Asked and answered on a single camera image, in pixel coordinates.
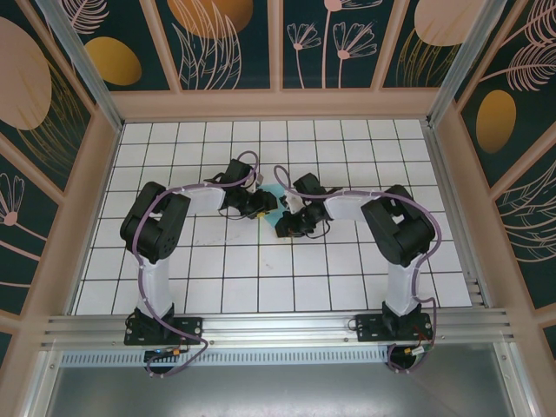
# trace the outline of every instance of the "small blue cloth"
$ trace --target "small blue cloth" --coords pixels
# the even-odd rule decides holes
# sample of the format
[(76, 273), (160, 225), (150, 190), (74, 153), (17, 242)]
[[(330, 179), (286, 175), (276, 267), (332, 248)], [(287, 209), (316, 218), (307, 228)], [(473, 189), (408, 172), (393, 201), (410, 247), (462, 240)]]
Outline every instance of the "small blue cloth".
[(282, 213), (286, 211), (286, 208), (280, 202), (280, 197), (284, 196), (284, 188), (280, 184), (261, 185), (259, 188), (272, 193), (276, 197), (278, 208), (264, 216), (266, 221), (270, 223), (270, 226), (274, 228), (276, 223), (281, 219)]

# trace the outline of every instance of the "dark green panel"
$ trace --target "dark green panel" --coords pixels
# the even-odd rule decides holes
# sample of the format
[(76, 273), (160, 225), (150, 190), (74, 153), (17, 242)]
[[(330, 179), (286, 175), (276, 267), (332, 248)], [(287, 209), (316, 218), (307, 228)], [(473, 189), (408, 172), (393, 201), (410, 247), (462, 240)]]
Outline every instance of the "dark green panel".
[(5, 358), (6, 354), (8, 353), (10, 341), (11, 334), (0, 332), (0, 369), (2, 369), (3, 358)]
[(0, 309), (20, 314), (58, 206), (2, 156), (0, 194)]
[[(180, 82), (183, 89), (270, 88), (266, 0), (253, 0), (253, 15), (247, 26), (237, 33), (237, 44), (235, 46), (230, 42), (231, 37), (224, 37), (221, 42), (216, 43), (213, 39), (204, 39), (189, 33), (172, 14), (168, 6), (168, 0), (156, 0), (156, 7), (174, 58), (176, 72), (178, 75), (182, 75), (180, 76)], [(188, 13), (191, 16), (198, 16), (195, 10), (188, 10)], [(183, 36), (182, 42), (176, 29)], [(190, 59), (183, 64), (182, 43), (185, 50), (188, 50), (188, 46), (190, 47), (190, 56), (195, 57), (195, 59)], [(202, 54), (203, 47), (207, 51), (205, 54)], [(196, 71), (195, 67), (198, 68), (198, 64), (201, 62), (205, 62), (204, 70)], [(202, 76), (189, 76), (189, 74), (196, 73), (202, 74)]]
[(388, 67), (383, 87), (440, 87), (461, 45), (431, 46), (415, 33), (415, 9), (411, 0)]
[(73, 63), (71, 62), (71, 58), (70, 56), (66, 53), (66, 50), (63, 48), (62, 44), (60, 43), (60, 41), (58, 41), (58, 38), (56, 35), (54, 35), (54, 32), (52, 32), (52, 29), (50, 28), (50, 26), (46, 23), (46, 19), (44, 18), (43, 12), (41, 11), (40, 7), (38, 7), (38, 5), (36, 4), (35, 0), (30, 2), (31, 5), (33, 6), (33, 8), (35, 9), (36, 13), (38, 14), (38, 16), (41, 18), (41, 20), (43, 21), (44, 25), (47, 27), (47, 30), (49, 31), (51, 37), (54, 39), (54, 42), (56, 42), (56, 45), (58, 46), (58, 49), (62, 52), (63, 57), (66, 58), (66, 61), (68, 62), (69, 65), (71, 65), (71, 68), (73, 69), (74, 73), (76, 74), (77, 78), (79, 78), (79, 82), (81, 83), (81, 85), (85, 88), (85, 91), (87, 91), (87, 95), (89, 96), (90, 100), (96, 104), (96, 99), (93, 97), (92, 93), (89, 90), (89, 87), (87, 87), (87, 84), (85, 83), (85, 81), (82, 79), (81, 74), (79, 74), (79, 72), (77, 71), (77, 69), (73, 66)]
[(556, 325), (550, 326), (549, 328), (544, 328), (546, 340), (548, 341), (548, 346), (553, 353), (553, 358), (556, 361)]
[[(324, 38), (327, 33), (326, 87), (332, 89), (339, 87), (340, 62), (342, 62), (342, 88), (370, 87), (373, 81), (376, 62), (381, 53), (382, 41), (384, 40), (393, 2), (387, 0), (374, 6), (375, 2), (369, 0), (353, 3), (360, 4), (361, 7), (372, 7), (350, 9), (348, 3), (343, 4), (342, 10), (330, 12), (328, 31), (326, 31), (328, 9), (325, 7), (324, 2), (284, 1), (283, 85), (285, 89), (301, 88), (299, 71), (301, 71), (301, 79), (305, 88), (322, 88), (322, 54), (324, 52)], [(301, 27), (302, 24), (313, 24), (314, 30), (311, 30), (304, 37), (306, 31), (304, 27)], [(356, 36), (364, 32), (365, 26), (369, 24), (371, 24), (370, 30), (374, 37), (367, 32), (354, 45), (351, 45)], [(292, 30), (295, 30), (295, 35), (293, 35), (294, 41), (302, 40), (301, 44), (305, 45), (309, 39), (312, 40), (311, 43), (307, 44), (308, 47), (299, 50), (299, 54), (296, 52), (294, 44), (288, 35), (288, 26), (291, 33), (294, 33)], [(350, 29), (352, 29), (351, 36), (348, 36)], [(346, 42), (342, 41), (344, 39), (343, 34), (347, 36)], [(347, 50), (347, 52), (350, 50), (353, 52), (362, 47), (360, 53), (364, 56), (349, 57), (342, 61), (338, 56), (338, 46), (340, 46), (340, 50)]]
[(512, 9), (514, 4), (515, 4), (515, 0), (507, 0), (507, 3), (504, 6), (504, 9), (502, 11), (502, 14), (500, 15), (500, 18), (498, 19), (498, 22), (494, 26), (493, 31), (490, 32), (490, 36), (488, 37), (488, 39), (485, 42), (485, 46), (483, 46), (482, 51), (480, 52), (479, 56), (477, 56), (477, 58), (475, 59), (473, 65), (471, 66), (471, 68), (467, 72), (466, 77), (461, 82), (461, 85), (458, 88), (458, 91), (455, 93), (455, 101), (456, 102), (460, 100), (461, 95), (466, 90), (466, 87), (469, 84), (469, 81), (471, 81), (471, 78), (473, 77), (473, 74), (474, 74), (475, 70), (479, 66), (479, 63), (483, 60), (483, 57), (485, 56), (486, 52), (488, 51), (488, 48), (490, 48), (491, 43), (493, 42), (494, 38), (498, 34), (498, 31), (500, 30), (500, 26), (502, 26), (502, 24), (504, 24), (504, 21), (506, 20), (507, 15), (510, 12), (510, 10)]
[(535, 308), (556, 302), (556, 146), (496, 205)]
[[(33, 130), (20, 130), (0, 119), (0, 133), (64, 190), (89, 124), (90, 113), (13, 0), (2, 2), (0, 17), (13, 22), (34, 39), (50, 65), (52, 81), (50, 109), (44, 121)], [(0, 59), (13, 58), (0, 56)], [(33, 90), (32, 80), (29, 89)]]
[[(556, 76), (553, 75), (553, 69), (548, 69), (546, 72), (546, 79), (544, 80), (546, 83), (542, 85), (538, 83), (533, 84), (533, 87), (538, 91), (531, 88), (526, 90), (524, 81), (529, 76), (523, 77), (523, 81), (512, 84), (508, 82), (506, 77), (517, 74), (515, 71), (508, 71), (510, 62), (516, 54), (522, 48), (531, 48), (531, 45), (533, 45), (527, 39), (526, 32), (521, 31), (524, 25), (527, 24), (527, 16), (532, 5), (533, 2), (529, 2), (521, 13), (516, 24), (509, 32), (510, 36), (514, 33), (517, 33), (517, 36), (500, 47), (490, 66), (485, 71), (484, 81), (477, 85), (461, 112), (469, 135), (473, 140), (473, 146), (477, 151), (480, 164), (485, 172), (486, 180), (491, 186), (520, 159), (556, 120), (556, 107), (553, 106), (553, 99), (556, 95)], [(554, 42), (550, 48), (548, 46), (542, 46), (541, 48), (546, 49), (548, 53), (551, 53), (550, 48), (552, 48), (553, 54)], [(525, 62), (524, 64), (531, 65), (534, 63)], [(488, 153), (479, 145), (476, 124), (483, 100), (495, 90), (504, 91), (511, 97), (511, 101), (515, 103), (517, 120), (506, 145), (496, 153)], [(507, 125), (507, 123), (508, 120), (503, 115), (500, 115), (500, 126), (494, 124), (493, 130), (503, 129), (505, 127), (503, 125)]]
[(136, 83), (122, 86), (106, 82), (108, 89), (110, 91), (169, 89), (139, 0), (109, 0), (106, 4), (104, 11), (108, 11), (109, 14), (100, 23), (100, 27), (94, 29), (92, 35), (79, 34), (79, 37), (85, 45), (91, 39), (100, 36), (117, 39), (136, 54), (142, 69), (141, 78)]

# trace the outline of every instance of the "vent slot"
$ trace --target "vent slot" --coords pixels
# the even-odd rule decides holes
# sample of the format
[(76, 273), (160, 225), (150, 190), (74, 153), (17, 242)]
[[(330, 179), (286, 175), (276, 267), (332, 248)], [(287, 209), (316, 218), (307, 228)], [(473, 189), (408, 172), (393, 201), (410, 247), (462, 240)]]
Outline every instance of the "vent slot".
[[(169, 363), (181, 365), (196, 351), (179, 357), (165, 358), (152, 364), (167, 366)], [(61, 367), (144, 367), (145, 351), (75, 351), (64, 352)], [(311, 365), (331, 363), (385, 362), (387, 348), (367, 347), (298, 347), (270, 349), (217, 349), (211, 348), (195, 366), (246, 366), (246, 365)]]

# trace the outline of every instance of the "pink flower illustration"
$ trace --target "pink flower illustration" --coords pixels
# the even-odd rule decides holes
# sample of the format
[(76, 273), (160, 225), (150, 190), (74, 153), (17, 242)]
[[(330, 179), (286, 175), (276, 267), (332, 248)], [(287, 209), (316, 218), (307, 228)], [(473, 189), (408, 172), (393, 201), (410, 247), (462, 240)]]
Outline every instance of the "pink flower illustration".
[(14, 226), (17, 224), (17, 212), (21, 207), (25, 181), (14, 176), (10, 184), (10, 178), (5, 173), (0, 174), (0, 224)]
[(299, 81), (301, 83), (301, 88), (305, 88), (303, 84), (303, 77), (301, 75), (301, 66), (299, 62), (299, 51), (308, 50), (309, 48), (314, 48), (315, 46), (321, 45), (321, 39), (317, 36), (317, 31), (314, 28), (314, 23), (306, 24), (302, 23), (299, 25), (299, 29), (295, 23), (291, 23), (287, 27), (289, 40), (295, 49), (295, 58), (297, 60), (297, 74), (299, 75)]
[[(35, 233), (28, 228), (22, 226), (17, 222), (18, 212), (21, 208), (21, 203), (23, 200), (23, 192), (25, 190), (25, 181), (19, 176), (15, 175), (13, 181), (10, 182), (10, 178), (5, 174), (0, 174), (0, 225), (7, 227), (16, 226), (30, 235), (37, 237), (43, 241), (46, 241), (44, 236)], [(40, 256), (33, 255), (23, 249), (17, 248), (10, 245), (7, 242), (0, 241), (0, 246), (11, 250), (22, 256), (26, 256), (34, 261), (39, 261)], [(10, 284), (7, 282), (0, 282), (2, 285), (9, 285), (12, 287), (21, 287), (19, 284)]]
[(324, 24), (324, 42), (322, 43), (322, 88), (327, 87), (327, 44), (328, 44), (328, 27), (330, 25), (330, 15), (341, 10), (360, 10), (370, 7), (380, 6), (382, 0), (373, 1), (355, 1), (355, 0), (324, 0), (324, 7), (327, 8), (327, 21)]
[(354, 23), (346, 32), (346, 23), (337, 23), (333, 27), (334, 43), (340, 58), (338, 70), (338, 88), (341, 88), (341, 68), (343, 62), (350, 58), (360, 58), (376, 53), (376, 43), (372, 43), (374, 33), (372, 23), (368, 25)]

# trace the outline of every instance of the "white grid mat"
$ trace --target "white grid mat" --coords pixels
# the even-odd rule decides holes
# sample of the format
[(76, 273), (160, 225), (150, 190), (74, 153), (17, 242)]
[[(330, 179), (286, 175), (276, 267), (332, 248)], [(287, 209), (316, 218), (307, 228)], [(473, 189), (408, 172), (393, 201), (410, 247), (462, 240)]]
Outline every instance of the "white grid mat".
[[(272, 168), (279, 163), (292, 181), (312, 172), (326, 188), (406, 186), (434, 212), (446, 239), (422, 269), (421, 297), (436, 297), (442, 308), (471, 306), (418, 121), (183, 122), (125, 126), (74, 313), (133, 310), (135, 260), (125, 253), (119, 229), (146, 182), (197, 183), (225, 170), (244, 150), (260, 155), (266, 184), (275, 183)], [(368, 227), (346, 221), (331, 227), (323, 238), (292, 242), (278, 239), (264, 219), (233, 221), (217, 213), (188, 218), (170, 257), (176, 312), (380, 308), (387, 262)]]

